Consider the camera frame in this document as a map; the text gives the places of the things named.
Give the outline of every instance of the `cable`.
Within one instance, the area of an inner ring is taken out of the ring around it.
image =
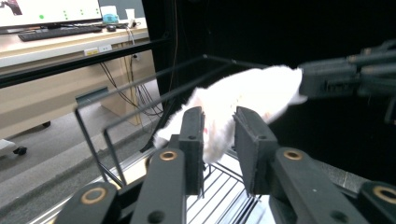
[[[133,43],[133,45],[134,45],[134,34],[132,33],[132,31],[131,31],[131,29],[128,27],[128,25],[125,25],[125,30],[126,30],[126,32],[128,33],[128,36],[129,36],[129,41],[131,41],[132,40],[132,43]]]
[[[175,40],[176,40],[176,45],[175,45],[175,56],[174,56],[174,61],[173,61],[173,68],[176,66],[176,60],[177,60],[177,49],[178,49],[178,29],[177,29],[177,0],[174,0],[175,4]],[[172,82],[175,74],[175,69],[172,71],[171,75],[171,81],[169,83],[169,91],[172,89]]]
[[[132,38],[132,41],[134,43],[134,37],[132,35],[131,30],[127,26],[125,26],[125,29],[127,30],[128,34],[130,35],[130,37]],[[128,81],[129,82],[133,82],[132,61],[133,61],[133,58],[131,57],[131,59],[130,59],[130,68],[131,69],[130,69],[130,73],[129,73],[129,76],[128,76],[128,79],[129,79]],[[113,85],[114,88],[118,89],[118,86],[117,86],[117,84],[116,84],[116,82],[114,80],[114,77],[111,75],[111,73],[110,73],[109,69],[107,68],[106,64],[105,63],[100,63],[100,65],[102,66],[103,70],[105,71],[106,76],[107,76],[108,80],[110,81],[110,83]],[[135,88],[135,93],[136,93],[136,95],[139,96],[140,101],[142,102],[143,105],[149,104],[150,102],[153,101],[151,96],[149,95],[149,91],[147,90],[146,86],[144,86],[144,85],[137,86]],[[125,95],[125,93],[120,91],[119,95],[125,102],[127,102],[128,104],[130,104],[130,105],[136,107],[137,109],[139,109],[139,106],[137,104],[135,104],[130,98],[128,98]],[[157,105],[154,105],[151,109],[153,110],[153,113],[149,113],[147,111],[144,111],[142,113],[144,113],[148,117],[150,117],[150,116],[158,116],[158,117],[160,117],[161,116],[162,111]]]

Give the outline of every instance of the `computer monitor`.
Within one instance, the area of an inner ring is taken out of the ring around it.
[[[98,0],[0,0],[0,30],[101,20]]]

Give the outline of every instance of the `black wall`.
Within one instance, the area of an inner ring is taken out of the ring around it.
[[[125,11],[127,8],[134,8],[135,18],[145,17],[141,0],[99,0],[99,4],[101,7],[115,6],[120,20],[128,19]]]
[[[296,67],[358,54],[396,38],[396,1],[176,0],[176,4],[178,62],[208,53]],[[169,90],[169,83],[161,82],[160,89]],[[383,122],[388,101],[309,100],[291,107],[271,128],[284,146],[305,150],[357,175],[396,184],[396,130]]]

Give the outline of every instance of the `floor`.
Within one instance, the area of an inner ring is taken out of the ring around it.
[[[145,86],[153,99],[159,97],[156,81]],[[101,131],[117,116],[99,103],[81,114],[103,164],[113,167]],[[141,118],[141,125],[123,122],[110,132],[120,161],[147,143],[159,116],[141,114]],[[8,140],[28,150],[22,156],[0,157],[0,223],[26,223],[100,175],[74,113],[52,120],[48,128],[34,127]]]

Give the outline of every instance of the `metal bar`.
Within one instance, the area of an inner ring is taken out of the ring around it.
[[[122,182],[115,175],[113,175],[113,173],[111,173],[111,171],[108,170],[107,167],[105,167],[101,162],[99,162],[99,165],[102,167],[103,172],[105,172],[105,174],[107,174],[110,177],[110,179],[116,182],[116,184],[121,188]]]
[[[84,135],[85,140],[87,141],[88,148],[90,149],[91,154],[93,155],[93,159],[96,161],[96,165],[98,166],[99,172],[100,172],[102,178],[103,178],[106,182],[108,182],[107,177],[106,177],[106,175],[105,175],[105,173],[104,173],[104,171],[103,171],[103,169],[102,169],[102,167],[101,167],[101,165],[100,165],[101,162],[99,161],[99,157],[98,157],[98,155],[96,154],[96,151],[95,151],[95,149],[94,149],[94,147],[93,147],[93,143],[92,143],[92,141],[91,141],[90,135],[88,134],[87,128],[85,127],[84,121],[82,120],[82,117],[81,117],[81,115],[79,114],[79,111],[78,111],[78,110],[75,110],[75,115],[76,115],[77,121],[78,121],[78,123],[79,123],[79,127],[81,128],[82,134]]]
[[[229,179],[227,179],[227,181],[224,183],[224,185],[221,186],[221,188],[218,189],[218,191],[216,192],[217,196],[216,199],[214,197],[212,197],[211,200],[209,200],[211,203],[216,203],[216,205],[211,204],[212,207],[214,207],[214,209],[212,209],[211,211],[208,211],[208,213],[205,213],[207,215],[206,219],[203,221],[203,223],[211,223],[212,221],[208,221],[210,218],[212,218],[211,216],[215,215],[217,212],[220,211],[221,208],[221,204],[226,202],[226,198],[227,196],[233,191],[233,188],[237,185],[240,184],[240,182],[238,182],[237,180],[235,180],[233,182],[233,178],[230,176]]]
[[[364,66],[361,77],[396,77],[396,63]]]
[[[110,140],[110,136],[108,135],[108,133],[104,133],[104,135],[105,135],[106,141],[107,141],[107,139],[108,139],[108,141],[111,141]],[[126,183],[125,175],[123,174],[123,171],[122,171],[122,169],[120,167],[120,162],[119,162],[119,159],[117,158],[116,150],[115,150],[114,147],[111,147],[111,148],[109,148],[109,151],[110,151],[111,158],[113,159],[114,164],[116,166],[117,172],[119,173],[119,176],[121,178],[121,181],[122,181],[122,186],[121,187],[124,187],[124,186],[127,185],[127,183]]]
[[[268,65],[264,65],[264,64],[260,64],[260,63],[248,63],[248,62],[243,62],[243,61],[237,61],[234,59],[225,59],[225,58],[220,58],[217,56],[213,56],[213,55],[204,55],[204,57],[206,57],[207,59],[213,60],[213,61],[217,61],[217,62],[222,62],[222,63],[232,63],[235,65],[240,65],[240,66],[244,66],[244,67],[257,67],[257,68],[267,68]]]
[[[123,85],[121,87],[118,87],[117,89],[115,89],[113,91],[110,91],[110,92],[108,92],[106,94],[100,94],[100,95],[97,95],[97,96],[93,96],[89,102],[85,101],[85,102],[79,104],[77,109],[85,107],[85,106],[88,106],[88,105],[93,105],[93,104],[95,104],[95,103],[107,98],[108,96],[115,95],[115,94],[120,93],[121,91],[126,91],[126,90],[128,90],[128,89],[130,89],[132,87],[144,84],[146,82],[149,82],[149,81],[153,80],[156,77],[163,77],[163,76],[169,74],[170,72],[172,72],[174,69],[184,68],[184,67],[186,67],[186,66],[188,66],[188,65],[190,65],[192,63],[197,63],[197,62],[201,61],[202,59],[203,59],[203,56],[196,57],[196,58],[194,58],[192,60],[189,60],[187,62],[180,63],[177,67],[170,67],[170,68],[163,69],[163,70],[157,72],[155,74],[155,76],[145,77],[145,78],[142,78],[142,79],[140,79],[140,80],[138,80],[136,82],[133,82],[133,83],[126,84],[126,85]]]
[[[49,65],[44,65],[36,68],[4,74],[0,76],[0,89],[28,81],[33,81],[42,77],[50,77],[59,73],[71,71],[81,67],[106,62],[126,55],[131,55],[137,52],[158,48],[159,46],[166,44],[169,41],[170,41],[169,38],[147,41],[141,44],[132,45],[130,47],[125,47],[122,49],[113,49],[111,51],[95,54],[89,57],[82,57],[61,63],[52,63]]]
[[[349,63],[356,64],[358,67],[379,63],[393,63],[396,62],[396,50],[352,55],[346,57],[346,60]]]
[[[156,104],[159,104],[162,101],[171,99],[171,98],[177,96],[178,94],[181,94],[182,92],[184,92],[184,91],[186,91],[186,90],[198,85],[200,82],[202,82],[203,80],[205,80],[208,77],[211,77],[213,74],[216,74],[217,72],[219,72],[219,71],[221,71],[221,70],[223,70],[223,69],[225,69],[227,67],[230,67],[230,66],[231,66],[230,64],[225,64],[225,65],[221,66],[218,69],[215,69],[215,70],[213,70],[213,71],[211,71],[209,73],[206,73],[205,75],[203,75],[203,76],[201,76],[199,78],[196,78],[194,81],[192,81],[192,82],[190,82],[190,83],[188,83],[188,84],[176,89],[175,91],[170,91],[170,92],[166,93],[160,99],[157,99],[157,100],[153,101],[152,104],[156,105]],[[125,115],[125,116],[123,116],[123,117],[121,117],[119,119],[114,120],[113,122],[111,122],[110,124],[108,124],[104,128],[103,135],[104,135],[105,141],[107,143],[108,150],[115,151],[115,148],[114,148],[114,146],[112,144],[112,141],[110,139],[109,130],[111,128],[114,128],[115,126],[119,125],[120,123],[124,122],[128,118],[131,118],[131,117],[137,115],[138,113],[140,113],[141,111],[144,111],[145,109],[148,109],[150,107],[151,107],[151,105],[144,105],[140,109],[135,110],[135,111],[133,111],[131,113],[128,113],[127,115]],[[116,165],[117,170],[121,170],[120,165],[118,163],[116,163],[115,165]]]

